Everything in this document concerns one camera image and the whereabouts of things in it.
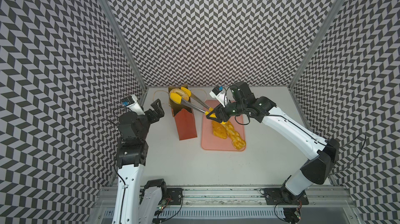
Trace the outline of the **yellow metal tongs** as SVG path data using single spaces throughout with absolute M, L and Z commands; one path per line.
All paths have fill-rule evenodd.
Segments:
M 214 120 L 214 121 L 217 120 L 216 112 L 211 113 L 214 110 L 214 108 L 212 108 L 211 106 L 209 106 L 205 102 L 203 102 L 201 99 L 199 99 L 188 88 L 180 87 L 180 89 L 184 90 L 189 95 L 190 99 L 188 101 L 182 100 L 181 103 L 178 104 L 178 105 L 183 105 L 185 107 L 189 107 L 189 108 L 195 109 L 195 110 L 203 113 L 205 116 L 209 116 L 211 118 L 211 120 Z

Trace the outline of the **red paper bag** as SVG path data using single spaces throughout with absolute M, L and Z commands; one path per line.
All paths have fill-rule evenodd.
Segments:
M 188 98 L 189 103 L 194 104 L 194 102 L 197 102 L 199 105 L 201 104 L 199 100 L 196 100 L 195 98 L 191 99 L 192 95 L 194 94 L 191 90 L 189 90 L 187 84 L 181 86 L 169 86 L 168 94 L 170 94 L 174 89 L 181 89 L 184 92 L 187 92 L 188 96 L 183 96 L 183 99 Z M 194 109 L 175 103 L 170 98 L 170 95 L 168 95 L 168 106 L 171 108 L 171 113 L 177 127 L 179 140 L 182 141 L 198 137 L 195 126 Z

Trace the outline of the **sugared ring donut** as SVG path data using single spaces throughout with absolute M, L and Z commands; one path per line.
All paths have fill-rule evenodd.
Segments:
M 188 101 L 190 99 L 189 95 L 180 88 L 172 89 L 169 92 L 169 97 L 173 102 L 175 102 L 177 104 L 180 104 L 182 100 Z

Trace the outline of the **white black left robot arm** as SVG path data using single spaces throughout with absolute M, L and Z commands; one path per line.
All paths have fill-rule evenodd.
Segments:
M 144 111 L 135 95 L 122 100 L 128 109 L 118 118 L 116 174 L 118 191 L 113 216 L 115 224 L 151 224 L 156 208 L 166 195 L 164 179 L 148 181 L 142 189 L 140 181 L 146 165 L 149 146 L 146 142 L 151 124 L 164 116 L 160 100 Z

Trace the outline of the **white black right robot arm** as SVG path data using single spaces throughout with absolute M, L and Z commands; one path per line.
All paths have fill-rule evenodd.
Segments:
M 281 204 L 296 204 L 313 184 L 322 185 L 330 175 L 339 159 L 339 142 L 325 139 L 306 129 L 289 117 L 275 102 L 265 96 L 255 97 L 246 82 L 239 82 L 228 87 L 233 101 L 227 98 L 226 90 L 216 86 L 210 92 L 219 105 L 206 116 L 218 123 L 226 123 L 232 117 L 246 115 L 259 123 L 273 128 L 306 157 L 307 162 L 293 175 L 289 176 L 276 193 Z

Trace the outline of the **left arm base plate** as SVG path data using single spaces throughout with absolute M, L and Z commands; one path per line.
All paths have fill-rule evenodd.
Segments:
M 140 208 L 165 208 L 183 205 L 183 189 L 151 186 L 144 189 L 141 195 Z

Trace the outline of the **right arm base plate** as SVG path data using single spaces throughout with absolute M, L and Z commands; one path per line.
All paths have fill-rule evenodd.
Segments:
M 309 205 L 305 191 L 302 191 L 299 195 L 294 195 L 286 188 L 264 188 L 261 192 L 267 205 Z

